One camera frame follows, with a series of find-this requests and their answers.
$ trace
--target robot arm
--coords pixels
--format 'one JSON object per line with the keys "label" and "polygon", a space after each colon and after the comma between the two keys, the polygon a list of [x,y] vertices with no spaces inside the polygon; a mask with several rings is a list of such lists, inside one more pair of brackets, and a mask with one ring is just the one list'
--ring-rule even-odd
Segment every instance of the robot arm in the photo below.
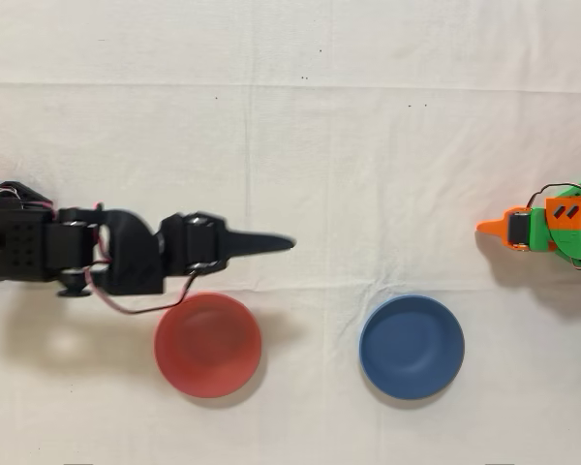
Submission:
{"label": "robot arm", "polygon": [[[104,262],[95,263],[99,228],[109,231]],[[175,214],[156,233],[126,210],[67,208],[17,182],[0,184],[0,280],[59,281],[60,295],[89,295],[94,285],[110,295],[155,295],[168,276],[210,274],[230,258],[276,252],[294,246],[279,235],[229,231],[222,218],[206,213]]]}

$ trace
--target white tablecloth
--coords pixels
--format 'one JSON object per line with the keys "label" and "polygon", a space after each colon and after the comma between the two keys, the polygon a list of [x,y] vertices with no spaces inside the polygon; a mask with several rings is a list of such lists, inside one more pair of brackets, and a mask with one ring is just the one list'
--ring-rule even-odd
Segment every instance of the white tablecloth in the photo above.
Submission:
{"label": "white tablecloth", "polygon": [[[0,0],[0,179],[298,240],[198,282],[265,341],[212,401],[158,373],[159,316],[0,283],[0,465],[581,464],[581,273],[474,235],[581,180],[581,0]],[[408,292],[467,344],[419,402],[357,361]]]}

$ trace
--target green 3d-printed part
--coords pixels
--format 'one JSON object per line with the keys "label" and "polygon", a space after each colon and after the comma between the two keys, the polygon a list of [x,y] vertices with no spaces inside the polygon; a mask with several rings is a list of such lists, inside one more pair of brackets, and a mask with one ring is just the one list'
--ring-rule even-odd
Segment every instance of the green 3d-printed part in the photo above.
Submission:
{"label": "green 3d-printed part", "polygon": [[530,218],[530,250],[546,252],[549,250],[551,233],[546,226],[546,211],[544,208],[532,208]]}

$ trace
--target red wire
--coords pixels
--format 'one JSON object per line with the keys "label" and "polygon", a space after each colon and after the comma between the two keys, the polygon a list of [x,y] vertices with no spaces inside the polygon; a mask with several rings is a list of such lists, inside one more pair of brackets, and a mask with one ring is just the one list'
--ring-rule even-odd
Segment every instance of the red wire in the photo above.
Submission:
{"label": "red wire", "polygon": [[151,308],[144,308],[141,310],[131,310],[131,309],[125,308],[122,305],[116,303],[114,300],[112,300],[109,297],[109,295],[107,295],[101,289],[99,289],[97,286],[95,286],[95,283],[94,283],[93,277],[92,277],[92,273],[90,272],[90,268],[92,268],[95,264],[108,264],[108,262],[96,261],[96,262],[93,262],[92,265],[87,266],[84,269],[84,278],[86,279],[86,284],[88,286],[90,286],[90,289],[92,290],[92,292],[98,298],[100,298],[109,308],[116,310],[117,312],[122,313],[123,315],[139,315],[142,313],[157,312],[160,310],[167,310],[169,308],[175,307],[176,305],[181,303],[183,300],[185,300],[185,297],[187,296],[187,292],[192,287],[192,284],[194,283],[194,280],[196,279],[196,276],[197,276],[195,271],[193,271],[188,276],[187,281],[185,282],[185,285],[183,286],[183,290],[181,291],[180,297],[176,302],[171,303],[169,305],[163,305],[161,307],[151,307]]}

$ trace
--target red bowl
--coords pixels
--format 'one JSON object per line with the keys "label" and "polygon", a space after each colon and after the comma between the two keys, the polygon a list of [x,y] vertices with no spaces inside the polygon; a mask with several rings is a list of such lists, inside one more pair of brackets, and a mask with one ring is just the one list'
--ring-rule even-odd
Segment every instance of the red bowl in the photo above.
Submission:
{"label": "red bowl", "polygon": [[169,309],[155,332],[155,358],[175,388],[221,397],[245,385],[259,366],[259,325],[240,302],[195,294]]}

